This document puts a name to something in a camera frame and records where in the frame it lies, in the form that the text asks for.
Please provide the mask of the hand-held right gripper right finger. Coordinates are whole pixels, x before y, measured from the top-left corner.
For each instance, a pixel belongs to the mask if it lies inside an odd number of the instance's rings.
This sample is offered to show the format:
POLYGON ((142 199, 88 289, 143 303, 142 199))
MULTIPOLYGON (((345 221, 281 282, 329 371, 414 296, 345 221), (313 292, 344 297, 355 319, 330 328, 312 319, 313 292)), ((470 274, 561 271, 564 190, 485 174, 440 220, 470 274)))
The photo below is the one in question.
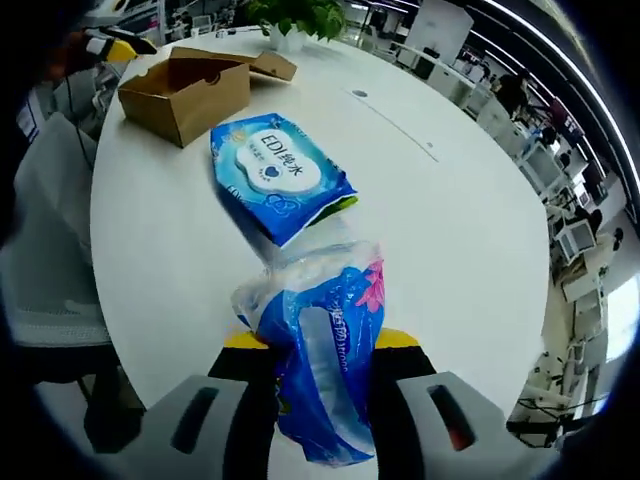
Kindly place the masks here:
POLYGON ((381 479, 506 479, 516 440, 502 410, 451 372, 437 372, 419 342, 381 330, 368 409, 381 479))

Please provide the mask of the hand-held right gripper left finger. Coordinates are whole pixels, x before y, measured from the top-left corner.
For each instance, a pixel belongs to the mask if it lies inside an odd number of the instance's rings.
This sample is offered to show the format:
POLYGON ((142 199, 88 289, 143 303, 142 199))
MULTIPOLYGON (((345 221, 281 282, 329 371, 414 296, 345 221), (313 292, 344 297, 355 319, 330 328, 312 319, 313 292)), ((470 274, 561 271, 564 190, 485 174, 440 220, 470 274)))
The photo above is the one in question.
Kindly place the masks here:
POLYGON ((277 418, 274 349, 249 332, 225 340, 143 417, 141 479, 266 479, 277 418))

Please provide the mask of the person's left hand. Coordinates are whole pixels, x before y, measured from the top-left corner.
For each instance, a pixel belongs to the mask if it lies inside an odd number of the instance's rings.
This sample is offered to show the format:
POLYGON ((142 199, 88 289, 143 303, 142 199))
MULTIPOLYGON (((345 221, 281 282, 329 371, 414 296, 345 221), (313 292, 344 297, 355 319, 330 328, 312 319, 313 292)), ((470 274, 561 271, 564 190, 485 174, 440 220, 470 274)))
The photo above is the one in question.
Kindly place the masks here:
POLYGON ((93 68, 100 62, 100 58, 87 50, 91 37, 85 30, 71 32, 67 39, 64 50, 63 75, 71 76, 80 71, 93 68))

